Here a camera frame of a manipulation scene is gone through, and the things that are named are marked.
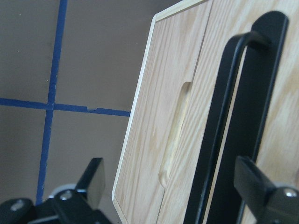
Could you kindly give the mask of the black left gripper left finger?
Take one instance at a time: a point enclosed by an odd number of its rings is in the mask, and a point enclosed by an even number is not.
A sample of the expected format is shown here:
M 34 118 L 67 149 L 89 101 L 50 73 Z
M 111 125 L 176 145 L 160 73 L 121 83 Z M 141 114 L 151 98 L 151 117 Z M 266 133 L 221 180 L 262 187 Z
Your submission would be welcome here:
M 93 158 L 74 189 L 53 197 L 52 206 L 61 224 L 104 224 L 106 216 L 98 209 L 105 189 L 103 158 Z

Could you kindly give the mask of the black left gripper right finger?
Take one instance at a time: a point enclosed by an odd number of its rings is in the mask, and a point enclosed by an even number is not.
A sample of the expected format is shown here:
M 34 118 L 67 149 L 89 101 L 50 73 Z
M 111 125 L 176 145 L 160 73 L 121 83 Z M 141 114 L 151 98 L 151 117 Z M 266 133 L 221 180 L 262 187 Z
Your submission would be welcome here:
M 249 157 L 237 156 L 234 187 L 258 224 L 299 222 L 299 190 L 272 182 Z

